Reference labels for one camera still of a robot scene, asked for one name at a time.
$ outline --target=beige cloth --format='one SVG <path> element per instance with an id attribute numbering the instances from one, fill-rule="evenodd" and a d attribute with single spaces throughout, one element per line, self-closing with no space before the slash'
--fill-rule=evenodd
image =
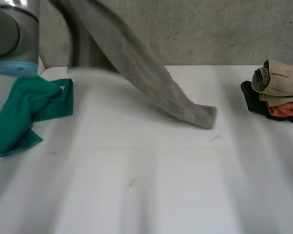
<path id="1" fill-rule="evenodd" d="M 267 94 L 259 94 L 259 99 L 261 101 L 266 101 L 270 107 L 280 106 L 289 102 L 293 102 L 293 96 L 277 97 Z"/>
<path id="2" fill-rule="evenodd" d="M 293 65 L 267 60 L 263 68 L 254 72 L 252 88 L 270 96 L 293 96 Z"/>

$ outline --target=orange cloth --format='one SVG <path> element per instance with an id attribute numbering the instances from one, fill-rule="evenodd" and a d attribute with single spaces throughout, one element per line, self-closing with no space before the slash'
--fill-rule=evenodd
<path id="1" fill-rule="evenodd" d="M 269 106 L 268 102 L 265 101 L 265 104 L 269 110 L 269 113 L 272 116 L 277 117 L 289 117 L 293 116 L 293 102 L 289 102 L 279 106 Z"/>

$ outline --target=grey wall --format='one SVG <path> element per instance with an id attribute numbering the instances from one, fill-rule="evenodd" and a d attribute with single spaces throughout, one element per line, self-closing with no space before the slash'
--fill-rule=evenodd
<path id="1" fill-rule="evenodd" d="M 67 65 L 64 20 L 41 1 L 41 57 L 47 67 Z M 167 65 L 262 64 L 267 58 L 293 63 L 293 0 L 103 2 Z"/>

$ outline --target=grey fabric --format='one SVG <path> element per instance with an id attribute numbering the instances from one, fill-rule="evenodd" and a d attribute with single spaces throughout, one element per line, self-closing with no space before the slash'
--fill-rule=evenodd
<path id="1" fill-rule="evenodd" d="M 76 15 L 118 72 L 180 120 L 211 129 L 216 108 L 194 104 L 127 24 L 98 0 L 69 0 Z"/>

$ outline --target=green cloth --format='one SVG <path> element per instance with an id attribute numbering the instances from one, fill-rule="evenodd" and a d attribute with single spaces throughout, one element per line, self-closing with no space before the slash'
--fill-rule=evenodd
<path id="1" fill-rule="evenodd" d="M 42 141 L 31 130 L 33 122 L 72 113 L 70 79 L 49 82 L 38 76 L 18 78 L 0 111 L 0 156 L 27 150 Z"/>

